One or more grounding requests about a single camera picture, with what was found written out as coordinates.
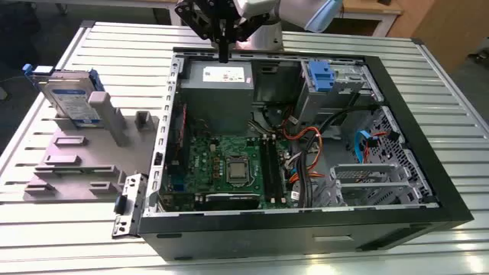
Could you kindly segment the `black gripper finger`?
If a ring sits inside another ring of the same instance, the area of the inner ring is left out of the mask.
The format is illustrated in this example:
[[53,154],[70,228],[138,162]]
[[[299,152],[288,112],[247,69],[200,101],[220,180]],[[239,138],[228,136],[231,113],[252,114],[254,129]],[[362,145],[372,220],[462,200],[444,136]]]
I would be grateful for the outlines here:
[[262,25],[268,20],[268,14],[255,15],[246,19],[244,22],[239,23],[238,19],[227,18],[226,19],[226,28],[224,28],[224,62],[228,62],[231,56],[231,45],[236,42],[246,42],[248,37],[256,32],[256,30],[262,27]]
[[226,62],[226,36],[218,1],[179,1],[175,11],[199,37],[215,43],[219,61]]

